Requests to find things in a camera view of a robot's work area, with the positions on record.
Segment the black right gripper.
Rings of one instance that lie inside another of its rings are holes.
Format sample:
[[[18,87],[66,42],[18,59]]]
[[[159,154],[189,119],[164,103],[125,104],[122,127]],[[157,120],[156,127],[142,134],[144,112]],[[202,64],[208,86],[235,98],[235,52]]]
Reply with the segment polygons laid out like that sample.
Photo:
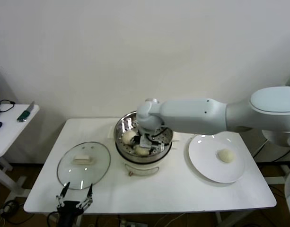
[[[149,136],[149,134],[141,134],[139,136],[134,136],[131,138],[131,144],[139,144],[140,147],[149,149],[149,155],[156,155],[157,150],[164,150],[167,143],[160,140],[154,140]]]

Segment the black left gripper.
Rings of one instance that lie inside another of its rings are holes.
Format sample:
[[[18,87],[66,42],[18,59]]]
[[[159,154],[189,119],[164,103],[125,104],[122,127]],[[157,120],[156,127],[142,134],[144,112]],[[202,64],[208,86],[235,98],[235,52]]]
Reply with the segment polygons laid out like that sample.
[[[84,213],[83,208],[88,208],[92,202],[92,187],[90,185],[87,196],[84,201],[79,205],[78,201],[64,201],[64,197],[69,189],[70,182],[66,183],[61,193],[56,196],[57,200],[57,211],[59,214],[58,227],[72,227],[76,218]]]

